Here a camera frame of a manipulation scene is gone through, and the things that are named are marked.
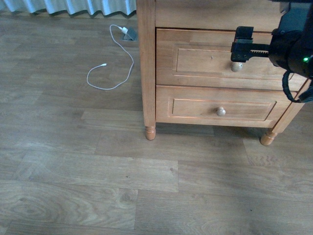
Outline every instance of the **top drawer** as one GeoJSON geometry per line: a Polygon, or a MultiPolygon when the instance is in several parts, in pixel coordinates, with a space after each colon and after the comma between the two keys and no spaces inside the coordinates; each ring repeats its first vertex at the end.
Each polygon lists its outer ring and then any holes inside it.
{"type": "MultiPolygon", "coordinates": [[[[268,58],[253,57],[241,71],[231,70],[230,49],[235,32],[157,29],[156,84],[282,90],[284,70],[268,58]]],[[[255,43],[269,44],[271,35],[254,33],[255,43]]],[[[306,81],[290,78],[290,89],[298,91],[306,81]]]]}
{"type": "Polygon", "coordinates": [[[279,3],[269,0],[156,0],[156,26],[235,30],[253,26],[272,32],[280,22],[279,3]]]}

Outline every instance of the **wooden floor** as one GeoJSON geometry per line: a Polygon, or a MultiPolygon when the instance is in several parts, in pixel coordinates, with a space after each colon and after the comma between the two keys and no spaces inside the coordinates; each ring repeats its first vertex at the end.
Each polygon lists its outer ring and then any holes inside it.
{"type": "Polygon", "coordinates": [[[144,137],[136,16],[0,13],[0,235],[312,235],[313,104],[274,143],[257,128],[144,137]],[[114,28],[114,35],[120,38],[114,28]]]}

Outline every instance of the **bottom drawer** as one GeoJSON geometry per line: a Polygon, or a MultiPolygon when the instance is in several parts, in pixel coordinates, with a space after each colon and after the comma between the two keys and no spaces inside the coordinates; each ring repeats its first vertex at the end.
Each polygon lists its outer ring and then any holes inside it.
{"type": "Polygon", "coordinates": [[[283,92],[156,87],[157,122],[273,127],[289,105],[283,92]]]}

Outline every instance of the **turned wooden leg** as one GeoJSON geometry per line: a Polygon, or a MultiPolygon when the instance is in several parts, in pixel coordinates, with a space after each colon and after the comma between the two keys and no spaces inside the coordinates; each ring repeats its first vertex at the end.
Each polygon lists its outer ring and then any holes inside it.
{"type": "Polygon", "coordinates": [[[277,135],[278,133],[272,132],[271,129],[268,129],[268,131],[266,131],[266,133],[262,136],[260,142],[262,145],[268,146],[273,142],[277,135]]]}
{"type": "Polygon", "coordinates": [[[154,140],[156,137],[156,127],[155,126],[146,126],[146,138],[150,141],[154,140]]]}

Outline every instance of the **robotic arm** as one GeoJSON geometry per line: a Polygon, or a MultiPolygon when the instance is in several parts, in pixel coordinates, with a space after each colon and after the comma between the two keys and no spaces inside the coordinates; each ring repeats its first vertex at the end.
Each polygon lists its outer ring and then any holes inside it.
{"type": "Polygon", "coordinates": [[[283,91],[296,103],[313,101],[313,0],[272,0],[283,2],[285,13],[272,32],[270,45],[253,43],[253,27],[240,26],[231,48],[231,61],[245,63],[251,57],[268,57],[274,66],[286,70],[283,91]],[[312,82],[308,90],[295,100],[289,90],[290,73],[312,82]]]}

